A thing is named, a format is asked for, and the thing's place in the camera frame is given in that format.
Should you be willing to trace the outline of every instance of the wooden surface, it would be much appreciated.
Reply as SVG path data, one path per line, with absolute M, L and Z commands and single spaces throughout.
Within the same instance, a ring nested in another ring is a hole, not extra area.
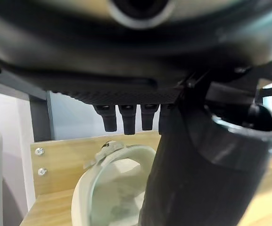
M 73 190 L 39 195 L 21 226 L 72 226 L 72 195 Z M 239 226 L 272 226 L 272 162 Z
M 31 158 L 36 197 L 75 188 L 85 172 L 83 165 L 92 160 L 95 153 L 109 140 L 120 140 L 126 145 L 148 145 L 156 150 L 160 135 L 156 131 L 150 131 L 133 136 L 117 135 L 34 143 L 31 145 Z M 44 155 L 35 155 L 34 151 L 38 147 L 45 150 Z M 48 173 L 38 176 L 37 171 L 40 168 L 46 168 Z

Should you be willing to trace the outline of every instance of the metal frame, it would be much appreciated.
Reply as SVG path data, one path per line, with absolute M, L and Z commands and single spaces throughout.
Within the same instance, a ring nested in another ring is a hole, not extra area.
M 55 139 L 49 93 L 2 69 L 0 93 L 30 101 L 35 142 Z

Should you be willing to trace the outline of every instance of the wooden panel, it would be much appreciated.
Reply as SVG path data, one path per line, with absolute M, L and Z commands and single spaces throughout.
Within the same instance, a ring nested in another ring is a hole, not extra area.
M 40 195 L 21 226 L 72 226 L 71 201 L 74 189 Z
M 137 133 L 133 136 L 108 136 L 86 139 L 39 142 L 31 145 L 33 177 L 36 197 L 75 188 L 85 172 L 83 165 L 94 158 L 95 153 L 109 140 L 120 140 L 126 145 L 142 144 L 157 149 L 160 136 L 156 131 Z M 36 148 L 45 150 L 43 156 L 35 155 Z M 39 168 L 48 173 L 38 176 Z
M 73 190 L 40 195 L 21 226 L 72 226 Z M 272 226 L 272 161 L 239 226 Z

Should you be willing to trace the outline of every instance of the screw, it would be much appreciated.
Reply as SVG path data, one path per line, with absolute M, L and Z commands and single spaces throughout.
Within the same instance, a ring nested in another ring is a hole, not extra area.
M 35 154 L 38 156 L 42 156 L 45 153 L 45 150 L 41 147 L 35 149 Z
M 48 172 L 48 170 L 46 169 L 46 168 L 40 168 L 40 169 L 38 169 L 38 171 L 37 171 L 37 174 L 38 174 L 38 176 L 44 176 L 46 173 Z

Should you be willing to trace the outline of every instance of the black cylinder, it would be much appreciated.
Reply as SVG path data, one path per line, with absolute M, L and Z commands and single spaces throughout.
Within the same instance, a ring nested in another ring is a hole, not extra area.
M 271 157 L 272 114 L 259 106 L 246 128 L 185 105 L 170 112 L 139 225 L 236 226 Z

